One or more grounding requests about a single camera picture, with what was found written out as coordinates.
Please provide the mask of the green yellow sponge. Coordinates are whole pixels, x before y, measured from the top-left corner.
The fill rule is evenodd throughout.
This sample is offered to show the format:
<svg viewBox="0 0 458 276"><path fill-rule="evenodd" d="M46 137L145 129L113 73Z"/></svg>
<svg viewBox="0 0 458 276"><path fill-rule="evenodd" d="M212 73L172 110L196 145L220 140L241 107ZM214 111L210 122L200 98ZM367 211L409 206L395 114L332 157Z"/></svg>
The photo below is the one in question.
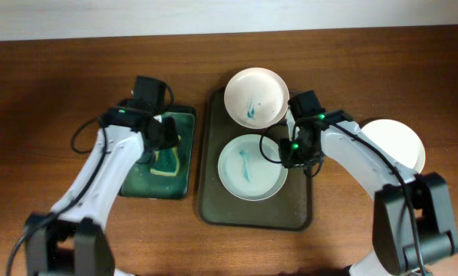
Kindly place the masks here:
<svg viewBox="0 0 458 276"><path fill-rule="evenodd" d="M154 152L154 163L150 172L157 176L175 177L180 171L178 146L169 149L160 149Z"/></svg>

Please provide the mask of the pale green white plate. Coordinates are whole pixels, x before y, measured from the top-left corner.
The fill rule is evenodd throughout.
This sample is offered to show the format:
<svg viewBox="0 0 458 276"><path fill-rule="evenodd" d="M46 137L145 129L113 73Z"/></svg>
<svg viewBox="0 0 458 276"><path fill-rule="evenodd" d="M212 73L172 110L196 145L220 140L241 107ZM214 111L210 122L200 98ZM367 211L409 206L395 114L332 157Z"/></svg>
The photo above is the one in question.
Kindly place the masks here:
<svg viewBox="0 0 458 276"><path fill-rule="evenodd" d="M219 155L217 170L223 186L235 197L262 201L284 185L288 170L272 160L279 158L275 141L257 134L231 140Z"/></svg>

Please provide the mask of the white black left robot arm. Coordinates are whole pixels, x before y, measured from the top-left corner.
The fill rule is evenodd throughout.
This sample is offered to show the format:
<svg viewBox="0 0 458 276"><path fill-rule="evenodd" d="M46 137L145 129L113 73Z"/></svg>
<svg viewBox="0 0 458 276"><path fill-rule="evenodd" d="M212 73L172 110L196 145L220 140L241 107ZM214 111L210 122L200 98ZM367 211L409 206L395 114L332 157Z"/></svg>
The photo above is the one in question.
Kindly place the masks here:
<svg viewBox="0 0 458 276"><path fill-rule="evenodd" d="M96 118L94 148L69 190L47 215L33 213L20 243L29 275L121 275L105 228L133 165L146 152L178 144L175 120L115 107Z"/></svg>

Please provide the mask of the pinkish white plate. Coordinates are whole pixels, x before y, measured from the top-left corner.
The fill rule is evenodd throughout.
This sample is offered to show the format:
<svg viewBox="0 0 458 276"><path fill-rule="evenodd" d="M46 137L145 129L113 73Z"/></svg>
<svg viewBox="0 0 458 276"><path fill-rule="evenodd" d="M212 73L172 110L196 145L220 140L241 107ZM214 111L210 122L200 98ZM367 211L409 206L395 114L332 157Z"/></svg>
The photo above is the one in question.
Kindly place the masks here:
<svg viewBox="0 0 458 276"><path fill-rule="evenodd" d="M235 74L224 90L226 111L237 124L259 130L280 122L287 113L289 89L275 72L251 67Z"/></svg>

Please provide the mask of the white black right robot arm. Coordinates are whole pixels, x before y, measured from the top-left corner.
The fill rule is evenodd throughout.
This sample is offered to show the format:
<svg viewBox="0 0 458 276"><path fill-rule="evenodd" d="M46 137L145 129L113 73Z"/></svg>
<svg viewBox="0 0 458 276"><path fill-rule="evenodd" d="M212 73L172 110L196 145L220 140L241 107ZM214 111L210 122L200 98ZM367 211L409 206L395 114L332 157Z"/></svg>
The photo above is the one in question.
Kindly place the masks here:
<svg viewBox="0 0 458 276"><path fill-rule="evenodd" d="M341 165L374 202L373 250L349 275L426 275L431 265L458 253L458 232L446 180L420 174L371 141L342 110L285 116L286 167L314 165L324 156Z"/></svg>

